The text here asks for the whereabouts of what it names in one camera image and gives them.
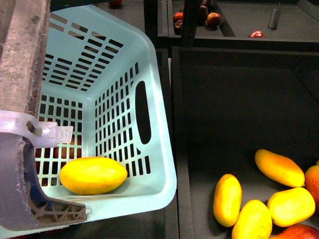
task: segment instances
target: dark fruit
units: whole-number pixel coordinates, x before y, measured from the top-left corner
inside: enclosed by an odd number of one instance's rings
[[[118,0],[118,1],[109,1],[109,5],[110,6],[114,6],[114,7],[119,7],[122,4],[122,0]]]
[[[208,9],[206,6],[200,6],[199,16],[198,16],[198,25],[204,25],[208,17]]]
[[[250,33],[249,37],[251,38],[265,38],[265,35],[261,31],[253,31]]]
[[[178,20],[183,20],[184,13],[182,12],[177,12],[173,16],[173,22],[176,23]]]
[[[201,4],[208,8],[208,12],[211,13],[214,8],[214,0],[202,0]]]
[[[176,35],[181,35],[181,28],[183,26],[183,20],[178,20],[175,24],[174,24],[174,32]]]
[[[216,12],[211,12],[207,17],[207,24],[211,28],[216,28],[221,21],[221,15]]]

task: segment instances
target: sorting compartment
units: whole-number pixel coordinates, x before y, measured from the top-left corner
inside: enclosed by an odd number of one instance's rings
[[[171,97],[167,50],[156,49],[156,54],[159,67],[161,89],[165,104],[167,125],[169,128],[169,132],[172,133],[170,106]],[[176,198],[174,198],[172,202],[164,209],[140,214],[127,215],[108,220],[100,220],[86,224],[72,225],[62,230],[33,234],[32,238],[54,239],[64,237],[69,239],[86,239],[94,235],[96,239],[111,239],[114,237],[118,239],[178,239],[177,230],[177,205]]]
[[[170,143],[167,141],[164,146],[156,136],[158,129],[166,131],[166,136],[168,130],[165,115],[160,114],[162,122],[156,119],[164,108],[156,52],[149,39],[93,5],[51,13],[50,27],[38,116],[57,121],[59,125],[73,126],[74,142],[42,149],[40,157],[36,157],[40,162],[40,183],[44,179],[48,181],[47,185],[42,184],[44,192],[55,198],[87,202],[88,208],[94,208],[100,200],[108,202],[105,207],[135,196],[133,201],[139,202],[141,197],[147,198],[147,192],[159,193],[157,187],[161,183],[164,183],[162,189],[165,183],[168,188],[173,186],[175,176],[172,175],[171,182],[165,176],[174,173]],[[147,137],[141,135],[141,125],[147,127]],[[150,154],[151,148],[159,150],[157,156]],[[111,193],[116,196],[79,197],[61,186],[56,177],[60,163],[79,156],[109,157],[126,167],[127,180]],[[171,160],[165,162],[166,156]],[[46,163],[49,163],[48,173],[44,171]],[[90,215],[88,220],[107,218],[107,214],[121,216],[120,211],[129,214],[133,208],[128,202],[124,204],[129,207],[126,212],[122,205],[116,212],[96,211],[97,217]]]
[[[319,41],[319,10],[309,1],[286,1],[280,5],[268,1],[219,1],[218,5],[236,37],[245,38],[259,30],[265,40]],[[268,27],[273,9],[279,10],[277,29]]]
[[[312,51],[319,50],[319,8],[315,0],[219,0],[213,11],[222,16],[216,29],[197,25],[193,46],[230,49]],[[183,2],[167,1],[168,33],[172,46],[181,46],[173,30],[173,15]],[[279,9],[277,29],[268,27],[274,9]],[[249,38],[260,30],[265,38]]]
[[[168,16],[168,33],[171,38],[180,38],[180,35],[176,35],[174,32],[173,16],[175,13],[179,12],[182,8],[182,0],[167,0],[167,16]],[[196,28],[197,39],[215,39],[222,37],[232,37],[233,32],[230,28],[227,19],[225,18],[223,12],[220,10],[218,3],[215,1],[213,12],[221,14],[222,21],[216,29],[212,29],[207,26],[207,22],[204,25],[198,25]]]
[[[172,52],[180,237],[230,239],[213,215],[217,181],[235,175],[242,205],[288,189],[259,171],[264,148],[305,172],[319,157],[319,54],[178,48]],[[304,222],[319,228],[319,217]],[[282,228],[273,226],[273,234]]]

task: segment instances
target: apple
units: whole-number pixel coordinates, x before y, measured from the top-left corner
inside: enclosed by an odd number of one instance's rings
[[[319,230],[304,224],[294,224],[271,239],[319,239]]]
[[[183,20],[183,15],[184,15],[184,13],[182,13],[182,12],[177,12],[177,13],[175,13],[174,16],[173,16],[173,22],[174,22],[174,24],[175,24],[178,20]]]
[[[207,24],[211,28],[216,28],[221,21],[221,15],[216,12],[211,12],[207,17]]]
[[[122,5],[122,0],[118,0],[118,1],[109,1],[108,2],[110,6],[113,7],[120,7]]]
[[[181,35],[181,28],[183,26],[183,20],[178,20],[175,24],[174,24],[174,32],[176,35]]]
[[[262,31],[253,31],[250,33],[249,37],[251,38],[265,38],[265,35],[263,34]]]

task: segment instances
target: dark gray tray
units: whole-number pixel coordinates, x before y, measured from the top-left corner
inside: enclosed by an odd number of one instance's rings
[[[222,22],[212,30],[197,26],[196,47],[230,49],[265,49],[286,51],[319,51],[318,0],[281,0],[277,29],[268,27],[278,0],[218,0],[214,11],[222,15]],[[180,0],[167,0],[168,34],[172,46],[182,46],[173,30],[173,15],[182,6]],[[249,38],[261,30],[265,38]]]
[[[168,34],[171,38],[180,38],[180,35],[176,35],[174,32],[174,24],[173,24],[173,16],[175,13],[179,12],[183,5],[183,1],[180,0],[167,0],[167,15],[168,15]],[[215,4],[216,8],[215,12],[220,13],[220,9],[218,8],[218,4]],[[232,30],[226,22],[221,22],[221,24],[216,29],[211,29],[207,26],[207,24],[203,26],[197,26],[196,28],[196,36],[198,39],[215,39],[215,38],[223,38],[224,36],[233,36]]]
[[[218,5],[236,37],[248,37],[251,32],[260,30],[265,34],[265,39],[319,42],[319,19],[316,20],[310,15],[309,6],[317,8],[317,14],[319,8],[311,6],[305,0],[295,4],[281,4],[279,7],[269,3],[222,1],[219,1]],[[271,29],[268,24],[275,8],[280,10],[278,27]]]
[[[157,49],[167,123],[172,138],[171,96],[166,49]],[[30,239],[178,239],[176,197],[161,210],[128,215],[33,234]]]
[[[259,171],[256,150],[285,155],[304,172],[316,163],[318,79],[319,53],[173,48],[180,238],[231,238],[212,209],[223,174],[241,183],[242,206],[288,189]],[[305,223],[319,228],[319,217]]]

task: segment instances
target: yellow mango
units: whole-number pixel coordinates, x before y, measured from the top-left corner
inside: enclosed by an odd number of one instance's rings
[[[223,175],[216,185],[213,212],[224,227],[231,227],[236,223],[241,199],[242,189],[237,178],[231,174]]]
[[[273,228],[270,212],[259,200],[250,200],[239,213],[232,239],[268,239]]]
[[[64,187],[79,195],[103,194],[119,187],[127,177],[126,168],[104,157],[77,158],[60,171]]]
[[[297,188],[305,184],[305,174],[291,159],[259,149],[255,154],[255,162],[260,171],[272,180]]]
[[[305,188],[293,188],[273,194],[267,207],[274,224],[289,227],[311,217],[315,212],[315,201]]]

